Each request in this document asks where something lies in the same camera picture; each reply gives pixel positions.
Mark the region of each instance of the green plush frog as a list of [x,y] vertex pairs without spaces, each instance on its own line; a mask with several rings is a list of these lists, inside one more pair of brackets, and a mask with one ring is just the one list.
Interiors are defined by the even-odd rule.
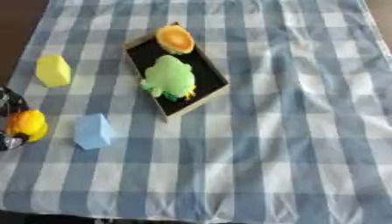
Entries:
[[196,95],[193,92],[196,86],[191,66],[171,55],[160,57],[154,66],[147,68],[145,79],[140,84],[153,97],[164,95],[174,102],[182,97],[189,101]]

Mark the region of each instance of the yellow cube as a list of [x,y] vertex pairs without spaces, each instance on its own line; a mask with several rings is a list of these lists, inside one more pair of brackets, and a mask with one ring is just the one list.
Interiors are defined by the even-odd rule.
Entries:
[[36,75],[47,87],[56,88],[71,82],[71,67],[61,55],[43,56],[37,61]]

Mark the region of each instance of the wooden tray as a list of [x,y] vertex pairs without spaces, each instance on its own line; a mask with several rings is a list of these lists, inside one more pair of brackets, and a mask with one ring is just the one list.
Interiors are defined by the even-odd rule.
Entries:
[[[144,78],[144,71],[148,67],[152,67],[159,57],[169,54],[156,41],[155,32],[126,43],[124,48],[129,63],[136,69],[140,79]],[[170,101],[164,96],[154,98],[166,121],[173,116],[182,116],[209,101],[213,96],[228,90],[228,81],[204,52],[198,48],[197,44],[194,50],[188,54],[171,55],[192,67],[196,81],[196,89],[194,90],[196,96],[190,101],[182,99]]]

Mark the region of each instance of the yellow toy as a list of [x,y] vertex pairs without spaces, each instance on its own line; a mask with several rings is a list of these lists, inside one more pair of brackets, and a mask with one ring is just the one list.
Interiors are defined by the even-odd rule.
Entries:
[[44,114],[37,109],[26,110],[7,117],[6,133],[23,133],[29,136],[28,142],[35,142],[45,136],[47,123]]
[[71,82],[71,68],[61,55],[39,58],[36,75],[49,88],[68,85]]

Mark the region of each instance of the gingham tablecloth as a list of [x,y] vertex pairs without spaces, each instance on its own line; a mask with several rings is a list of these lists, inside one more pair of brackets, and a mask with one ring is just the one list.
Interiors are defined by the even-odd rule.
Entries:
[[[174,21],[231,87],[166,124],[122,44]],[[45,88],[34,76],[37,58],[53,53],[73,68],[67,87]],[[47,115],[50,133],[0,154],[0,208],[390,223],[389,62],[361,0],[52,0],[10,81]],[[108,148],[82,151],[72,141],[74,119],[93,113],[116,135]]]

